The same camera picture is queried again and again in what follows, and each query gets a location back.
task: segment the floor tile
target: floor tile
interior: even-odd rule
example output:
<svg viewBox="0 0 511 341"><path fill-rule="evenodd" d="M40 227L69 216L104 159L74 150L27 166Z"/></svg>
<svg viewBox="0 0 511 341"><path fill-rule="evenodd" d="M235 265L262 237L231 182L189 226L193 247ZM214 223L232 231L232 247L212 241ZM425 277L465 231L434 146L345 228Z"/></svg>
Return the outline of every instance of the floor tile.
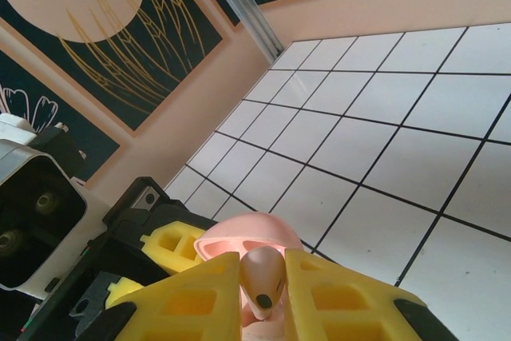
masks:
<svg viewBox="0 0 511 341"><path fill-rule="evenodd" d="M240 137L248 126L257 118L264 108L264 104L252 101L241 101L231 116L218 128L222 133L233 137Z"/></svg>
<svg viewBox="0 0 511 341"><path fill-rule="evenodd" d="M293 71L268 71L252 91L245 97L247 100L268 103L282 86L289 80Z"/></svg>
<svg viewBox="0 0 511 341"><path fill-rule="evenodd" d="M262 149L237 142L211 172L209 179L229 192L233 192L263 155Z"/></svg>
<svg viewBox="0 0 511 341"><path fill-rule="evenodd" d="M319 250L344 267L394 285L435 217L360 188Z"/></svg>
<svg viewBox="0 0 511 341"><path fill-rule="evenodd" d="M297 112L296 109L269 105L241 139L268 148Z"/></svg>
<svg viewBox="0 0 511 341"><path fill-rule="evenodd" d="M470 27L441 72L511 73L511 24Z"/></svg>
<svg viewBox="0 0 511 341"><path fill-rule="evenodd" d="M336 70L375 71L402 34L361 36L344 55Z"/></svg>
<svg viewBox="0 0 511 341"><path fill-rule="evenodd" d="M436 72L465 28L407 32L381 71Z"/></svg>
<svg viewBox="0 0 511 341"><path fill-rule="evenodd" d="M321 41L307 60L300 66L300 69L331 70L354 41L355 38L327 39Z"/></svg>
<svg viewBox="0 0 511 341"><path fill-rule="evenodd" d="M228 198L226 192L206 180L187 201L186 208L211 219Z"/></svg>
<svg viewBox="0 0 511 341"><path fill-rule="evenodd" d="M197 172L188 167L184 167L177 177L172 180L165 189L165 193L174 200L184 203L195 192L204 178Z"/></svg>
<svg viewBox="0 0 511 341"><path fill-rule="evenodd" d="M432 77L420 73L377 73L346 114L400 124Z"/></svg>
<svg viewBox="0 0 511 341"><path fill-rule="evenodd" d="M486 143L446 214L511 237L511 146Z"/></svg>
<svg viewBox="0 0 511 341"><path fill-rule="evenodd" d="M304 108L342 115L370 77L364 72L331 72Z"/></svg>
<svg viewBox="0 0 511 341"><path fill-rule="evenodd" d="M216 221L224 221L231 217L242 215L246 212L251 212L250 208L247 207L247 205L240 203L234 197L231 197L227 200L227 203L225 203L222 209L218 211L214 219Z"/></svg>
<svg viewBox="0 0 511 341"><path fill-rule="evenodd" d="M400 129L365 184L440 209L479 141Z"/></svg>
<svg viewBox="0 0 511 341"><path fill-rule="evenodd" d="M188 164L207 176L235 143L230 137L214 133Z"/></svg>
<svg viewBox="0 0 511 341"><path fill-rule="evenodd" d="M254 209L269 212L301 168L302 165L294 161L267 153L235 195Z"/></svg>
<svg viewBox="0 0 511 341"><path fill-rule="evenodd" d="M440 219L401 287L463 341L511 334L511 243Z"/></svg>
<svg viewBox="0 0 511 341"><path fill-rule="evenodd" d="M310 40L307 42L294 42L277 59L272 66L273 69L297 69L319 44L319 40Z"/></svg>
<svg viewBox="0 0 511 341"><path fill-rule="evenodd" d="M511 93L511 77L439 75L405 125L484 137Z"/></svg>
<svg viewBox="0 0 511 341"><path fill-rule="evenodd" d="M336 116L300 111L271 150L307 162L338 120Z"/></svg>
<svg viewBox="0 0 511 341"><path fill-rule="evenodd" d="M395 130L391 125L343 117L311 165L360 181Z"/></svg>
<svg viewBox="0 0 511 341"><path fill-rule="evenodd" d="M305 168L272 213L283 218L310 245L316 245L356 185Z"/></svg>
<svg viewBox="0 0 511 341"><path fill-rule="evenodd" d="M324 71L298 71L277 93L271 103L302 107L326 76L327 72Z"/></svg>
<svg viewBox="0 0 511 341"><path fill-rule="evenodd" d="M505 109L489 138L511 143L511 104Z"/></svg>

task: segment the yellow foam block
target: yellow foam block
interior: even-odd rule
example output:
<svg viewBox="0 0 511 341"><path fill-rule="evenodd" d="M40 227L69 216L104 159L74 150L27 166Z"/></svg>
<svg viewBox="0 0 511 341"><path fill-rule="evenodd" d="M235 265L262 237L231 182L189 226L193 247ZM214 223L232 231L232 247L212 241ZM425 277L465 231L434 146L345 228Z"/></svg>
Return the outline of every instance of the yellow foam block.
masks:
<svg viewBox="0 0 511 341"><path fill-rule="evenodd" d="M139 283L136 283L133 280L121 277L116 284L112 283L109 285L108 290L110 293L105 301L105 309L111 307L113 303L120 299L122 296L128 295L133 291L138 291L143 287L144 287L143 285L140 285Z"/></svg>
<svg viewBox="0 0 511 341"><path fill-rule="evenodd" d="M227 252L121 297L137 310L116 341L240 341L240 254Z"/></svg>
<svg viewBox="0 0 511 341"><path fill-rule="evenodd" d="M287 341L421 341L394 305L417 296L297 249L286 272Z"/></svg>
<svg viewBox="0 0 511 341"><path fill-rule="evenodd" d="M170 274L179 273L202 262L193 243L203 233L203 229L175 221L155 229L151 236L142 236L142 252Z"/></svg>

